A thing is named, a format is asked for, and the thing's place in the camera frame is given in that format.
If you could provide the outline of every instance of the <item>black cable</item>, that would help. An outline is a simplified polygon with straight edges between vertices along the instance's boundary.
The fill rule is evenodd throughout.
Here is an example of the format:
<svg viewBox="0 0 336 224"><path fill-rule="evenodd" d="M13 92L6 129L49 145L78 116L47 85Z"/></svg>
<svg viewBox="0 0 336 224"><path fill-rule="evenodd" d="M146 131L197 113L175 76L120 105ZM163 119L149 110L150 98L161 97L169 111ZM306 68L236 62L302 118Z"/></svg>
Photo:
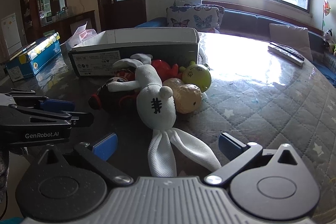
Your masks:
<svg viewBox="0 0 336 224"><path fill-rule="evenodd" d="M2 215L0 216L0 221L4 217L4 215L5 215L6 211L7 211L7 207L8 207L8 195L7 195L7 190L6 190L6 206L5 206L5 209L3 210Z"/></svg>

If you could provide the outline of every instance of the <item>sofa armrest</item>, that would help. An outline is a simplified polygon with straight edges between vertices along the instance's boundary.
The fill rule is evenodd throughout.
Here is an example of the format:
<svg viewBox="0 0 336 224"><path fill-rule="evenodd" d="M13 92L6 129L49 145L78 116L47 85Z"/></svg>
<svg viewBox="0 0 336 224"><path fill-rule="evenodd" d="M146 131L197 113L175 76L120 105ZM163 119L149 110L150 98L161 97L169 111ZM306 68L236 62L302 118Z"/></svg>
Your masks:
<svg viewBox="0 0 336 224"><path fill-rule="evenodd" d="M167 18L166 17L157 17L145 23L142 23L136 28L147 28L147 27L167 27Z"/></svg>

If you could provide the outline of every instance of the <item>box label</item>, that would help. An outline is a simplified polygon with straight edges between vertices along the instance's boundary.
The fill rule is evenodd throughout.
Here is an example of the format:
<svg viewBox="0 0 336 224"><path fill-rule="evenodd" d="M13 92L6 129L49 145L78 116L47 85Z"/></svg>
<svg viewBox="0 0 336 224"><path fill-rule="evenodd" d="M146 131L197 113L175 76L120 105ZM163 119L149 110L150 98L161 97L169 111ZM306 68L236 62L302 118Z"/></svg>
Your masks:
<svg viewBox="0 0 336 224"><path fill-rule="evenodd" d="M119 51L73 54L73 61L80 76L111 75L112 65L120 60Z"/></svg>
<svg viewBox="0 0 336 224"><path fill-rule="evenodd" d="M22 72L21 72L19 66L8 69L7 71L8 71L9 77L11 78L11 80L13 82L17 81L17 80L20 80L20 79L23 79L23 75L22 75Z"/></svg>

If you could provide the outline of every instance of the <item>green toy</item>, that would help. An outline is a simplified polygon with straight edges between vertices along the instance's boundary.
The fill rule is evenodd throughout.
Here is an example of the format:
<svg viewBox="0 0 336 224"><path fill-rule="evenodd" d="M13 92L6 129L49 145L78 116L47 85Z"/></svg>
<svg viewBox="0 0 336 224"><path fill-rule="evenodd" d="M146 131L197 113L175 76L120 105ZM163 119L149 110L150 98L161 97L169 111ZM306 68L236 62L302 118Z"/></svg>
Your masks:
<svg viewBox="0 0 336 224"><path fill-rule="evenodd" d="M204 65L198 65L191 61L188 68L180 67L182 81L185 84L194 84L198 86L201 92L205 92L211 85L210 70Z"/></svg>

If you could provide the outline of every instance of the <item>sofa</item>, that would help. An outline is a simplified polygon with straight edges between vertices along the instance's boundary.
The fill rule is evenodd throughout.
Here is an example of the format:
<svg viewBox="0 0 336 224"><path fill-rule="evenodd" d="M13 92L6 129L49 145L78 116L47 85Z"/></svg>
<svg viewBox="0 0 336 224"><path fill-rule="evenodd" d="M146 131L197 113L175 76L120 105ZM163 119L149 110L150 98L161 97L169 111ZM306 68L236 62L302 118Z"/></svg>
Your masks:
<svg viewBox="0 0 336 224"><path fill-rule="evenodd" d="M220 26L220 33L270 41L270 23L293 26L293 24L273 18L248 12L225 9L222 24ZM167 18L158 17L142 23L136 26L136 28L166 26ZM311 31L308 32L308 35L311 54L314 60L313 64L334 85L336 82L336 75L324 65L323 61L325 46L322 36Z"/></svg>

